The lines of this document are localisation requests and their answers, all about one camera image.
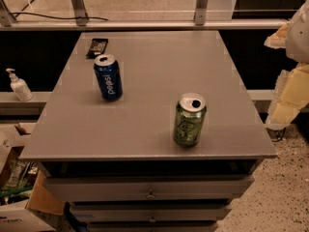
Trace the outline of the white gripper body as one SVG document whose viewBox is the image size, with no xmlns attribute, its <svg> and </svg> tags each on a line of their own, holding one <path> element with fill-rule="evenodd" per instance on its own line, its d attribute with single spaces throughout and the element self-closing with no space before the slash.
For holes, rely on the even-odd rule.
<svg viewBox="0 0 309 232">
<path fill-rule="evenodd" d="M 309 0 L 299 8 L 289 23 L 286 54 L 299 63 L 309 63 Z"/>
</svg>

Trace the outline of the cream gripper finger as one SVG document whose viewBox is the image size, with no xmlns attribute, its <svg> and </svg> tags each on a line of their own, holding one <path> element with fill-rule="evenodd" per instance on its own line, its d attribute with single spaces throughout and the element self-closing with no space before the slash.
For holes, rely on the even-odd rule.
<svg viewBox="0 0 309 232">
<path fill-rule="evenodd" d="M 285 48 L 289 26 L 290 23 L 282 25 L 275 33 L 267 37 L 264 46 L 273 49 Z"/>
<path fill-rule="evenodd" d="M 287 127 L 309 103 L 309 65 L 300 63 L 293 70 L 283 70 L 276 81 L 266 127 L 280 131 Z"/>
</svg>

